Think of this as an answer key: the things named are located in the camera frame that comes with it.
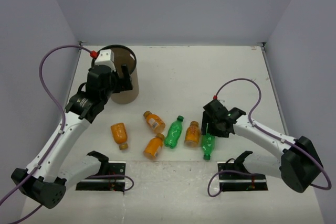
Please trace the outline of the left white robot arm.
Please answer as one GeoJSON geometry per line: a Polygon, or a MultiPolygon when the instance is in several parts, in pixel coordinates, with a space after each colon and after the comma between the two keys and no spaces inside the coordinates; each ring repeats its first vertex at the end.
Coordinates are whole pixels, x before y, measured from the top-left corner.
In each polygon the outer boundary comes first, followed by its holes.
{"type": "Polygon", "coordinates": [[[58,127],[40,153],[26,168],[16,168],[11,179],[19,190],[42,206],[54,208],[68,188],[88,177],[104,178],[109,172],[109,159],[96,152],[89,152],[72,169],[61,166],[81,134],[92,124],[113,93],[133,89],[126,65],[122,76],[105,65],[89,69],[87,81],[80,85],[65,107],[58,127]]]}

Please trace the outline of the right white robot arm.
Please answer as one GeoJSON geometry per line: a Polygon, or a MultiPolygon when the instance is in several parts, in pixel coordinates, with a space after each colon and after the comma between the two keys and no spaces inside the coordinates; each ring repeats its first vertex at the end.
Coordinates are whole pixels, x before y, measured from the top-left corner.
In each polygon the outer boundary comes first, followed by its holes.
{"type": "Polygon", "coordinates": [[[226,107],[217,99],[204,107],[202,132],[217,137],[238,135],[268,151],[270,157],[244,151],[234,161],[233,173],[239,178],[258,174],[278,177],[292,190],[302,193],[318,177],[322,162],[312,141],[276,132],[251,118],[239,108],[226,107]]]}

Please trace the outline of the orange bottle floral label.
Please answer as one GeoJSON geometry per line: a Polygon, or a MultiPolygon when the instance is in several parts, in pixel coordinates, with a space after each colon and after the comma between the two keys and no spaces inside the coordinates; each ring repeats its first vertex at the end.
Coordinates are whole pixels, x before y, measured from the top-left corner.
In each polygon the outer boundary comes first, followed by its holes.
{"type": "Polygon", "coordinates": [[[184,144],[187,147],[198,147],[200,139],[199,124],[196,121],[192,121],[186,130],[184,144]]]}

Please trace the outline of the orange juice bottle barcode label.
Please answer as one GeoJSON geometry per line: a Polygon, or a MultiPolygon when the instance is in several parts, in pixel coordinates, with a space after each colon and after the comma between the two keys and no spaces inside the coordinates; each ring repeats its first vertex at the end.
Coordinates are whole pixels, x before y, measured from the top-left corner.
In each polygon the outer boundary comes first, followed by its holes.
{"type": "Polygon", "coordinates": [[[159,116],[151,113],[150,111],[145,111],[143,117],[154,133],[163,133],[166,125],[159,116]]]}

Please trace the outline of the green plastic bottle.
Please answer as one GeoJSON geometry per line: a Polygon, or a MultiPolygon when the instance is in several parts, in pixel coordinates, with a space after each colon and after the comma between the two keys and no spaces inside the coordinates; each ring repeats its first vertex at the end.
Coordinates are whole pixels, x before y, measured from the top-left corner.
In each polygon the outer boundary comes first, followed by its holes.
{"type": "Polygon", "coordinates": [[[202,136],[201,148],[203,150],[203,159],[209,161],[215,148],[216,137],[210,134],[202,136]]]}
{"type": "Polygon", "coordinates": [[[183,120],[184,117],[179,115],[177,119],[171,124],[167,136],[164,140],[164,145],[171,149],[175,148],[178,144],[178,140],[183,131],[183,120]]]}

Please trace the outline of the plain orange juice bottle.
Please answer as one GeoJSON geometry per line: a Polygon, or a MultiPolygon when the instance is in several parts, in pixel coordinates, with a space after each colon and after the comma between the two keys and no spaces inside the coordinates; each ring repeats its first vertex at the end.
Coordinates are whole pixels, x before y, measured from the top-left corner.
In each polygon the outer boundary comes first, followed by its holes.
{"type": "Polygon", "coordinates": [[[150,160],[155,160],[163,147],[163,141],[164,135],[158,133],[148,142],[146,148],[143,151],[144,156],[150,160]]]}

